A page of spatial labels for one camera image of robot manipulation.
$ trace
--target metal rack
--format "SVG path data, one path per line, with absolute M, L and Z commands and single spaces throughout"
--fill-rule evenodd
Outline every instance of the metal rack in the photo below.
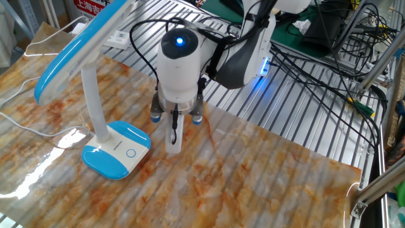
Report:
M 131 12 L 119 30 L 129 32 L 135 22 L 151 18 L 169 19 L 177 16 L 197 22 L 209 16 L 182 1 L 154 0 L 140 2 L 140 6 Z M 226 31 L 227 24 L 221 21 L 207 20 L 204 23 L 222 32 Z M 165 25 L 162 23 L 150 23 L 140 26 L 134 33 L 137 47 L 155 67 L 158 44 L 164 33 Z M 135 54 L 132 48 L 122 51 L 102 47 L 101 52 L 142 73 L 152 75 L 152 71 Z M 303 67 L 305 71 L 330 86 L 344 88 L 340 78 L 329 69 L 298 58 L 292 58 L 292 60 L 300 67 Z M 382 148 L 380 151 L 373 151 L 367 142 L 350 130 L 338 118 L 331 115 L 330 111 L 324 109 L 301 84 L 285 73 L 285 68 L 281 67 L 280 63 L 275 60 L 273 63 L 277 66 L 270 68 L 267 77 L 257 77 L 241 89 L 228 90 L 216 82 L 210 82 L 204 90 L 204 100 L 319 154 L 360 168 L 362 178 L 359 186 L 360 188 L 366 187 L 369 182 L 368 177 L 370 176 L 374 156 L 379 157 L 380 165 L 383 164 Z M 306 77 L 300 76 L 300 78 L 307 81 Z M 346 84 L 350 88 L 355 86 L 350 81 L 346 81 Z M 365 121 L 354 110 L 346 106 L 340 98 L 320 87 L 312 87 L 312 89 L 340 118 L 344 119 L 360 133 L 370 137 L 370 129 L 367 128 Z M 380 122 L 382 108 L 379 101 L 374 98 L 376 98 L 374 94 L 366 92 L 362 103 L 376 111 L 375 121 Z M 386 200 L 384 198 L 382 201 L 384 227 L 388 227 Z M 6 219 L 8 218 L 0 215 L 0 225 Z M 359 227 L 359 220 L 353 218 L 351 227 Z

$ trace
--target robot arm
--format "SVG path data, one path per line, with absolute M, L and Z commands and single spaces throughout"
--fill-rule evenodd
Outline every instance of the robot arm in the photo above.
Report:
M 193 123 L 203 119 L 203 83 L 200 72 L 227 89 L 245 86 L 255 76 L 267 75 L 265 69 L 270 38 L 275 28 L 274 5 L 287 12 L 304 10 L 310 0 L 288 1 L 245 0 L 245 20 L 239 39 L 218 36 L 210 28 L 186 24 L 162 38 L 158 51 L 158 90 L 155 92 L 152 121 L 163 112 L 168 114 L 166 151 L 179 153 L 182 146 L 184 115 L 191 114 Z

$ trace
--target metal pole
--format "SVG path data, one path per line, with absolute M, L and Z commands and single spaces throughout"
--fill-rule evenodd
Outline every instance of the metal pole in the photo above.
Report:
M 58 17 L 56 16 L 55 9 L 53 7 L 53 3 L 50 0 L 41 0 L 40 1 L 42 10 L 44 11 L 45 18 L 48 23 L 57 29 L 60 29 Z
M 380 74 L 384 71 L 387 67 L 389 62 L 392 59 L 394 53 L 405 45 L 405 28 L 403 28 L 397 37 L 394 39 L 392 44 L 385 50 L 384 54 L 381 58 L 377 61 L 374 67 L 368 72 L 367 77 L 357 86 L 360 93 L 367 91 L 371 85 L 373 85 L 374 81 L 380 76 Z
M 0 3 L 6 8 L 6 10 L 13 16 L 15 22 L 21 27 L 21 29 L 25 32 L 27 37 L 32 41 L 34 38 L 34 34 L 30 31 L 30 29 L 24 24 L 23 20 L 18 16 L 16 11 L 10 6 L 7 0 L 0 0 Z
M 333 51 L 338 56 L 338 53 L 342 49 L 345 41 L 347 38 L 352 34 L 353 29 L 355 26 L 359 23 L 361 19 L 361 15 L 363 15 L 364 11 L 366 10 L 366 7 L 363 7 L 364 4 L 366 4 L 368 1 L 360 1 L 360 4 L 357 8 L 357 10 L 354 12 L 353 16 L 349 20 L 349 23 L 347 23 L 346 27 L 343 30 L 344 35 L 340 36 L 338 41 L 336 42 L 336 45 L 333 47 Z

